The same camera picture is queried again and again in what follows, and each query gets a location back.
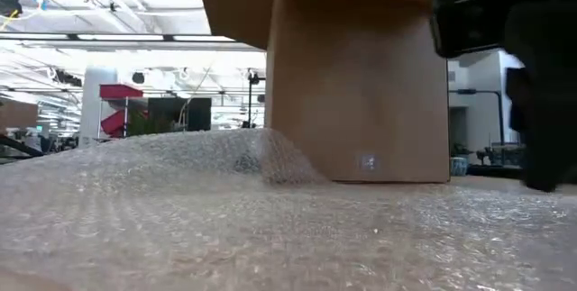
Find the bubble wrap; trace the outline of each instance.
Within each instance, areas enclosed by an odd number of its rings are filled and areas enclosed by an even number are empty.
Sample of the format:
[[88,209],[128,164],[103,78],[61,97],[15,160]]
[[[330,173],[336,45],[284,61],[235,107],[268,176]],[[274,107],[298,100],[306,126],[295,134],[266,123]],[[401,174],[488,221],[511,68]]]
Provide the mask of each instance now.
[[575,196],[501,183],[338,185],[267,130],[108,142],[0,167],[0,290],[576,290]]

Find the ceiling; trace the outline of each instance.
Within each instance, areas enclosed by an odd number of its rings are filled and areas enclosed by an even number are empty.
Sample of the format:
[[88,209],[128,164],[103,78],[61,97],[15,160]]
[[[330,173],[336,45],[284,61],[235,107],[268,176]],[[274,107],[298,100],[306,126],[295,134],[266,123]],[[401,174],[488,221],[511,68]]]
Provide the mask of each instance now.
[[[19,0],[19,3],[23,12],[17,18],[0,17],[2,32],[210,34],[202,0]],[[219,106],[216,113],[228,114],[217,115],[218,121],[223,125],[236,124],[246,117],[243,110],[248,103],[246,76],[251,69],[264,77],[265,53],[237,42],[209,41],[78,42],[43,41],[33,36],[21,41],[0,40],[0,95],[40,103],[42,113],[54,115],[57,110],[76,126],[82,94],[79,89],[54,80],[54,71],[62,69],[82,79],[86,67],[96,64],[118,68],[120,78],[134,86],[133,72],[145,73],[146,81],[139,87],[154,91],[154,95],[166,95],[164,90],[184,91],[179,93],[183,97],[192,96],[191,93],[212,94],[217,105],[225,105],[225,108]],[[264,82],[254,90],[255,95],[263,93]],[[227,94],[220,96],[219,91]],[[255,121],[262,123],[261,110]]]

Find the open cardboard box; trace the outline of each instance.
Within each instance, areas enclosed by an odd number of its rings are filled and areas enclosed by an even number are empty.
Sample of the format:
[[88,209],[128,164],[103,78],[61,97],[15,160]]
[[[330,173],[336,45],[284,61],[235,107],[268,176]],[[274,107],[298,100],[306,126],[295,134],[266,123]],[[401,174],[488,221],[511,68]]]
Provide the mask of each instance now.
[[449,179],[446,60],[428,0],[203,0],[267,53],[266,123],[332,180]]

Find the fluorescent light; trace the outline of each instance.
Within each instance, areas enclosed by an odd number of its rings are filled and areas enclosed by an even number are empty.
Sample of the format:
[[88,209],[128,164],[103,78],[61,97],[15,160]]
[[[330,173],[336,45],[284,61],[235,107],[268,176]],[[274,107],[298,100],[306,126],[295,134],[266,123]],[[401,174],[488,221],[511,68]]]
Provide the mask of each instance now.
[[60,132],[60,133],[75,133],[75,132],[78,132],[78,130],[58,129],[58,130],[52,130],[52,132]]
[[66,34],[52,34],[52,33],[0,33],[0,39],[15,39],[15,40],[67,40],[69,37]]
[[39,114],[38,117],[41,117],[43,119],[58,119],[59,117],[56,115],[51,115],[51,114]]
[[192,94],[188,94],[188,93],[177,93],[177,96],[180,98],[190,98],[192,97]]
[[[240,105],[225,105],[225,106],[213,106],[211,107],[211,111],[213,113],[246,113],[248,112],[248,108],[246,110],[241,110]],[[251,107],[252,111],[255,112],[256,110],[264,109],[264,106],[253,105]]]
[[234,42],[233,39],[222,36],[211,35],[175,35],[175,41],[196,41],[196,42]]
[[79,34],[81,40],[95,40],[95,41],[162,41],[164,38],[161,35],[140,35],[140,34]]

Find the cable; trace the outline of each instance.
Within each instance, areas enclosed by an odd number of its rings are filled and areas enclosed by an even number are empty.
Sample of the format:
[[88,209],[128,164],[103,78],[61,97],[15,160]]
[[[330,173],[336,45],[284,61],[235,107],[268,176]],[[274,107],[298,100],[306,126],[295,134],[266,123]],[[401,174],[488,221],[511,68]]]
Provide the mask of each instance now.
[[[50,68],[50,70],[54,71],[54,73],[56,74],[56,71],[53,68]],[[61,85],[64,85],[64,86],[67,85],[66,83],[63,83],[60,81],[60,78],[58,78],[58,75],[54,76],[53,79],[56,79],[56,81]],[[76,104],[74,106],[77,108],[77,110],[82,111],[82,109],[78,106],[80,104],[80,101],[78,100],[78,98],[68,90],[67,90],[67,93],[69,94],[69,97],[72,97],[74,102],[76,102]]]
[[14,10],[11,14],[10,17],[8,17],[7,20],[4,21],[4,23],[2,24],[2,26],[0,26],[0,31],[3,31],[6,26],[8,26],[8,24],[14,19],[14,17],[18,14],[18,10]]
[[192,95],[191,97],[187,100],[186,103],[184,103],[184,105],[182,105],[182,108],[180,109],[180,116],[179,116],[179,125],[184,125],[183,123],[183,118],[184,118],[184,111],[187,108],[187,106],[190,104],[190,101],[192,101],[192,99],[194,98],[194,94],[197,92],[197,90],[202,86],[202,84],[205,82],[206,78],[208,77],[208,73],[210,72],[210,70],[213,68],[213,65],[215,64],[216,61],[216,56],[218,56],[218,52],[216,51],[215,53],[215,57],[213,58],[213,60],[210,62],[210,65],[208,66],[208,68],[206,69],[205,75],[202,77],[202,80],[200,81],[200,83],[198,84],[197,88],[195,88],[192,91]]

